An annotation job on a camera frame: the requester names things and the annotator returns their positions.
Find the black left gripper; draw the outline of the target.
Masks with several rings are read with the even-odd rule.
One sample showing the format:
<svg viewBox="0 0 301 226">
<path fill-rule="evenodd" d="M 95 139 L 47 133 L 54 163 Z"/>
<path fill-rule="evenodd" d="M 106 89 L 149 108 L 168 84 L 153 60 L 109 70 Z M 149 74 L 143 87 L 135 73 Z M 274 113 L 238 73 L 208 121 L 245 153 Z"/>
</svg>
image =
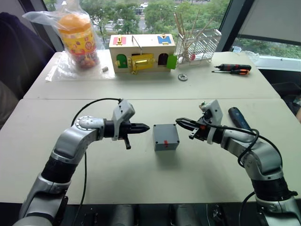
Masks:
<svg viewBox="0 0 301 226">
<path fill-rule="evenodd" d="M 119 140 L 125 142 L 126 149 L 131 149 L 131 145 L 128 139 L 128 134 L 140 134 L 148 131 L 150 127 L 144 123 L 130 123 L 129 121 L 121 123 L 119 127 Z"/>
</svg>

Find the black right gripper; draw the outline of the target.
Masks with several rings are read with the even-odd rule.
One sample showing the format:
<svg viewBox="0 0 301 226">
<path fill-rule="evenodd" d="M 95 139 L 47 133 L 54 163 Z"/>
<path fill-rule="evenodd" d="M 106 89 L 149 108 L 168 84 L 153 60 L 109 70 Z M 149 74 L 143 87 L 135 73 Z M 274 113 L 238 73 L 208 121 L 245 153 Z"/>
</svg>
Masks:
<svg viewBox="0 0 301 226">
<path fill-rule="evenodd" d="M 198 139 L 201 141 L 207 140 L 209 126 L 206 124 L 206 116 L 201 116 L 197 121 L 188 118 L 177 118 L 177 124 L 187 130 L 192 130 L 189 134 L 190 139 Z"/>
</svg>

